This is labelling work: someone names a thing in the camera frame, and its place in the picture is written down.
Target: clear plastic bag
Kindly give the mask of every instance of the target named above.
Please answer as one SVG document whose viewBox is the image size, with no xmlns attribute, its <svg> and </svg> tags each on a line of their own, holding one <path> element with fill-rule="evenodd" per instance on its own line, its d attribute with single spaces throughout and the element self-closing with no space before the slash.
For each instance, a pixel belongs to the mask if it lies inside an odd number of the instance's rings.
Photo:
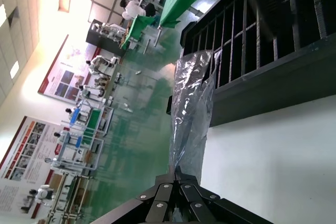
<svg viewBox="0 0 336 224">
<path fill-rule="evenodd" d="M 213 69 L 217 69 L 220 55 L 221 51 L 214 55 Z M 212 56 L 208 50 L 183 56 L 175 69 L 170 165 L 180 165 L 183 173 L 196 176 L 199 183 L 216 83 L 216 71 L 204 80 Z"/>
</svg>

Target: poster image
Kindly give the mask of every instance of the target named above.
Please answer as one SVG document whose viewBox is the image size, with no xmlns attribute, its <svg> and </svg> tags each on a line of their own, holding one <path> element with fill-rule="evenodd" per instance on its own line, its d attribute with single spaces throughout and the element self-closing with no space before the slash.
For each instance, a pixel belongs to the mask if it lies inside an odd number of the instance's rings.
<svg viewBox="0 0 336 224">
<path fill-rule="evenodd" d="M 39 205 L 29 191 L 48 183 L 50 165 L 45 158 L 58 154 L 55 132 L 63 127 L 24 117 L 0 162 L 0 215 L 34 218 Z"/>
<path fill-rule="evenodd" d="M 96 46 L 67 36 L 38 93 L 75 104 L 80 95 L 79 85 L 90 79 L 86 61 L 92 60 L 99 51 Z"/>
</svg>

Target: table leg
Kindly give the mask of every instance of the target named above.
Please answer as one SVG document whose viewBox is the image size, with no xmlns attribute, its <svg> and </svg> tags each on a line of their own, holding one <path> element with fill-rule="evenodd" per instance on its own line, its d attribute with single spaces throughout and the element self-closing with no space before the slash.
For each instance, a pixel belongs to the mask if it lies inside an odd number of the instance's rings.
<svg viewBox="0 0 336 224">
<path fill-rule="evenodd" d="M 156 40 L 155 40 L 155 43 L 154 43 L 154 47 L 156 47 L 156 46 L 157 46 L 157 43 L 159 42 L 159 39 L 160 39 L 160 36 L 161 36 L 161 33 L 162 33 L 162 27 L 159 26 L 159 27 L 158 27 L 158 30 L 159 30 L 159 32 L 158 32 L 158 34 L 157 34 L 157 37 L 156 37 Z"/>
<path fill-rule="evenodd" d="M 200 10 L 195 9 L 192 6 L 188 8 L 188 11 L 193 13 L 196 17 L 201 17 L 204 14 Z"/>
<path fill-rule="evenodd" d="M 151 40 L 149 39 L 148 41 L 147 41 L 147 44 L 146 44 L 146 47 L 145 47 L 145 50 L 143 51 L 143 54 L 145 55 L 146 54 L 146 52 L 147 52 L 147 49 L 148 49 L 148 46 L 149 46 L 149 43 L 151 42 Z"/>
</svg>

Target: white wall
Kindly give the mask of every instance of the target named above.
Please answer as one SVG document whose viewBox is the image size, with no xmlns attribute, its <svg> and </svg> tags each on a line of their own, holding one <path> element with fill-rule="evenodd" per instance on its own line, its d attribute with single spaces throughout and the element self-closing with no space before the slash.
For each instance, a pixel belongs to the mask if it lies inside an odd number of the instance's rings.
<svg viewBox="0 0 336 224">
<path fill-rule="evenodd" d="M 209 129 L 202 186 L 276 224 L 335 223 L 336 96 Z"/>
<path fill-rule="evenodd" d="M 61 119 L 66 119 L 66 103 L 37 93 L 61 45 L 60 42 L 59 38 L 54 38 L 54 48 L 51 43 L 48 49 L 42 44 L 37 46 L 0 107 L 0 159 L 25 115 L 57 124 Z"/>
</svg>

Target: black cabinet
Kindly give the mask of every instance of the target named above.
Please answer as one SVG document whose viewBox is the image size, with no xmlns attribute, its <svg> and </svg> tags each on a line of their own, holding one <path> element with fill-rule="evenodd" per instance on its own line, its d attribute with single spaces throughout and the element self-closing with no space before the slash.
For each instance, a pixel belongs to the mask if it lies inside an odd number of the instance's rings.
<svg viewBox="0 0 336 224">
<path fill-rule="evenodd" d="M 100 34 L 100 29 L 97 29 L 95 24 L 99 24 L 101 26 L 102 22 L 96 19 L 92 21 L 86 37 L 86 42 L 122 57 L 126 51 L 119 48 L 119 44 L 117 42 L 109 39 L 104 34 Z"/>
</svg>

